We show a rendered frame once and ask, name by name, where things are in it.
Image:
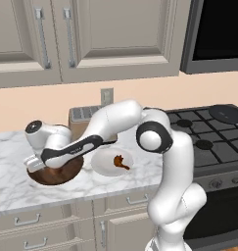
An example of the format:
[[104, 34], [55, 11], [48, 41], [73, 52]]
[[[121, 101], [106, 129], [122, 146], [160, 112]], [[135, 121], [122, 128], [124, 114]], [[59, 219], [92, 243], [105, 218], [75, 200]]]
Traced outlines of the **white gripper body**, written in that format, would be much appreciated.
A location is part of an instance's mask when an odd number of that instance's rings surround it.
[[24, 159], [24, 165], [27, 167], [30, 173], [34, 173], [45, 168], [45, 164], [35, 154]]

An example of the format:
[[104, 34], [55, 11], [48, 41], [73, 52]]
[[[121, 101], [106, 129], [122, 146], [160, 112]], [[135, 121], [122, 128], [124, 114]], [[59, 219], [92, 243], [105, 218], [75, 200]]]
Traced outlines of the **grey wall outlet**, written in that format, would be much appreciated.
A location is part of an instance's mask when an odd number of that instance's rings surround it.
[[114, 90], [112, 88], [103, 88], [101, 90], [101, 105], [107, 106], [114, 103]]

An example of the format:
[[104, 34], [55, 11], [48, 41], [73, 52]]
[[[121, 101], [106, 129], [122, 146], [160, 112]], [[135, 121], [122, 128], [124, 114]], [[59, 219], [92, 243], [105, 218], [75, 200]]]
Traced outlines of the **beige wall cupboard door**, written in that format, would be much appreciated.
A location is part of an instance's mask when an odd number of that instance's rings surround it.
[[[35, 8], [42, 8], [51, 68], [45, 69]], [[61, 81], [52, 0], [0, 0], [0, 88]]]
[[[191, 0], [52, 0], [64, 82], [173, 76]], [[75, 67], [63, 9], [71, 9]]]

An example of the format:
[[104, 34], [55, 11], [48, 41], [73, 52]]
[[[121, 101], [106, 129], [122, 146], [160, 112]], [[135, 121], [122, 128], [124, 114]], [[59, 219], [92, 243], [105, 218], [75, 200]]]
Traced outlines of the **brown chicken drumstick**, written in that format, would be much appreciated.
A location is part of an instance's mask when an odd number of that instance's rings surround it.
[[123, 161], [122, 155], [116, 155], [116, 157], [114, 158], [114, 165], [115, 165], [116, 167], [124, 168], [124, 169], [126, 169], [126, 170], [129, 171], [129, 170], [130, 170], [130, 167], [124, 165], [124, 164], [122, 163], [122, 161]]

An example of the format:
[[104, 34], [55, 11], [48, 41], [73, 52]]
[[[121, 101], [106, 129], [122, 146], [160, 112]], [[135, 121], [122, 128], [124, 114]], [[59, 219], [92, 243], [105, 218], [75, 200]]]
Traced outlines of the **black microwave oven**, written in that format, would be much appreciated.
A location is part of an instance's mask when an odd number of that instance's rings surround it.
[[238, 0], [192, 0], [180, 70], [238, 71]]

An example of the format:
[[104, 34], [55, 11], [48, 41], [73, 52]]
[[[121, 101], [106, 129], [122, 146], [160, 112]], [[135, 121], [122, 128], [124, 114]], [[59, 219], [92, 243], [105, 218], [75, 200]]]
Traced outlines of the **beige drawer front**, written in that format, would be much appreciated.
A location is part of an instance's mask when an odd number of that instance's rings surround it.
[[[37, 224], [28, 226], [15, 226], [14, 217], [19, 217], [21, 221], [29, 221], [36, 218], [36, 214], [40, 213], [41, 217]], [[49, 208], [41, 208], [23, 212], [15, 212], [6, 216], [0, 216], [0, 231], [20, 229], [22, 227], [35, 227], [44, 224], [51, 224], [71, 216], [71, 206], [62, 205]]]
[[130, 199], [133, 200], [140, 200], [143, 199], [144, 194], [148, 194], [149, 200], [153, 196], [153, 191], [146, 190], [146, 191], [137, 191], [137, 192], [130, 192], [127, 194], [122, 195], [115, 195], [115, 196], [109, 196], [106, 198], [101, 199], [95, 199], [93, 201], [93, 207], [94, 207], [94, 216], [103, 216], [108, 215], [120, 211], [127, 211], [132, 210], [136, 208], [145, 207], [147, 203], [143, 204], [137, 204], [137, 205], [129, 205], [126, 201], [126, 197], [130, 197]]
[[[47, 245], [42, 248], [24, 250], [24, 242], [28, 241], [30, 245], [43, 242], [43, 238], [47, 237]], [[38, 230], [26, 230], [20, 233], [0, 235], [0, 251], [41, 251], [52, 245], [66, 242], [73, 239], [73, 235], [68, 233], [66, 226], [54, 227]]]

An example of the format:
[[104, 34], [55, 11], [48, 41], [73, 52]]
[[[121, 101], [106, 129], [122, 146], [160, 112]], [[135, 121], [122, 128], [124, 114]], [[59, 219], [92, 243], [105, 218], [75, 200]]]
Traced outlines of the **white plate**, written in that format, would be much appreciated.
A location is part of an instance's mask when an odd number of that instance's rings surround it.
[[91, 159], [93, 170], [102, 176], [122, 176], [127, 170], [114, 165], [116, 155], [122, 155], [122, 163], [132, 168], [132, 156], [125, 150], [120, 148], [102, 148], [99, 149]]

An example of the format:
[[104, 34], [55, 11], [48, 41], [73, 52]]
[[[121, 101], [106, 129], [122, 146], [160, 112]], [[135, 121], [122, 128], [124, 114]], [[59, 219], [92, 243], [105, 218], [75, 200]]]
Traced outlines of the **black gas stove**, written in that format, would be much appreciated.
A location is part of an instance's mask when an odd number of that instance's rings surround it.
[[[168, 110], [171, 128], [188, 133], [194, 145], [194, 181], [207, 193], [207, 203], [185, 230], [193, 251], [223, 251], [238, 246], [238, 124], [214, 119], [210, 107]], [[219, 189], [210, 182], [220, 178]]]

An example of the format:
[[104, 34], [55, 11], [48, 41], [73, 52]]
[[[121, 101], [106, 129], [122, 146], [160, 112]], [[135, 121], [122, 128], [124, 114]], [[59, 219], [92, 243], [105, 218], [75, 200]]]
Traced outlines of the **brown wooden bowl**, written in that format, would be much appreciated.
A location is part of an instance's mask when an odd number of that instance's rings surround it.
[[[42, 150], [45, 148], [47, 139], [55, 134], [56, 139], [60, 141], [59, 146], [63, 147], [71, 142], [71, 130], [64, 125], [47, 125], [42, 121], [33, 121], [25, 128], [25, 137], [33, 150], [33, 154], [40, 158]], [[58, 185], [70, 181], [75, 178], [83, 166], [83, 158], [76, 157], [61, 168], [52, 169], [46, 167], [30, 173], [28, 175], [35, 181], [44, 185]]]

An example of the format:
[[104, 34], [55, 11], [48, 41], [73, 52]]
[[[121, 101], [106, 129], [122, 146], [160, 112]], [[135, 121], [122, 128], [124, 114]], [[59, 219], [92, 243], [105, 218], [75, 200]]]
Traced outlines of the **black round pan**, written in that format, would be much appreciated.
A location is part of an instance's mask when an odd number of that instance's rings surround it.
[[238, 107], [234, 105], [213, 105], [209, 108], [209, 113], [214, 119], [224, 124], [238, 124]]

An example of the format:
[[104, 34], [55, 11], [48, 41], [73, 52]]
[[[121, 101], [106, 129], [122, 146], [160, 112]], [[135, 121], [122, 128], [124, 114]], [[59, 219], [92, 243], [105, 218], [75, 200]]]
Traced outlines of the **beige base cupboard door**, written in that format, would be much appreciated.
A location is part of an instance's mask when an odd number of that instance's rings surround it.
[[[155, 227], [145, 210], [95, 217], [97, 251], [145, 251]], [[106, 222], [106, 248], [101, 245], [100, 222]]]

